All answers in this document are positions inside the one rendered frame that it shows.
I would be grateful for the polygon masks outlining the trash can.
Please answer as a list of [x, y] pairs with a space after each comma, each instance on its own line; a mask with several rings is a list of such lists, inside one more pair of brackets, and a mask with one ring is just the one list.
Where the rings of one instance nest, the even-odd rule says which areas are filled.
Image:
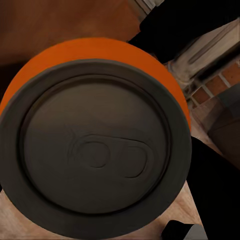
[[0, 104], [18, 71], [44, 50], [81, 38], [129, 43], [140, 23], [125, 0], [0, 0]]

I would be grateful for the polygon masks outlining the can of soda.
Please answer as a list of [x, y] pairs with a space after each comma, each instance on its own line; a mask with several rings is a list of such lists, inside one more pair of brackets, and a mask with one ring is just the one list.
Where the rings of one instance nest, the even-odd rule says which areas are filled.
[[181, 87], [129, 43], [52, 46], [18, 71], [0, 104], [0, 185], [61, 236], [104, 240], [147, 226], [175, 201], [191, 160]]

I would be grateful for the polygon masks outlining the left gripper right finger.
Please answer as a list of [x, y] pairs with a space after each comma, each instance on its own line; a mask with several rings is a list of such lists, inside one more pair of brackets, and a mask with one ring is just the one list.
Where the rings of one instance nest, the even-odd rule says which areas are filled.
[[240, 169], [192, 136], [186, 178], [208, 240], [240, 240]]

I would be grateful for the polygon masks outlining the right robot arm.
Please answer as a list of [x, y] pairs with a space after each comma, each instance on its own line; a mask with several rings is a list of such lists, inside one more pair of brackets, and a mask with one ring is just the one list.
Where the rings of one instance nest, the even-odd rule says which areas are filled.
[[240, 17], [240, 0], [154, 0], [156, 6], [128, 43], [153, 50], [162, 64], [174, 60], [181, 45]]

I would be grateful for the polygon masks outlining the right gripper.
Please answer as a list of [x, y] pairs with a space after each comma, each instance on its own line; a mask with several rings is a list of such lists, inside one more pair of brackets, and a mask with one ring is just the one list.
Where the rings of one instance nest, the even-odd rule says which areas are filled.
[[162, 64], [174, 60], [181, 45], [238, 17], [229, 0], [165, 0], [140, 23], [140, 33], [128, 43], [153, 50]]

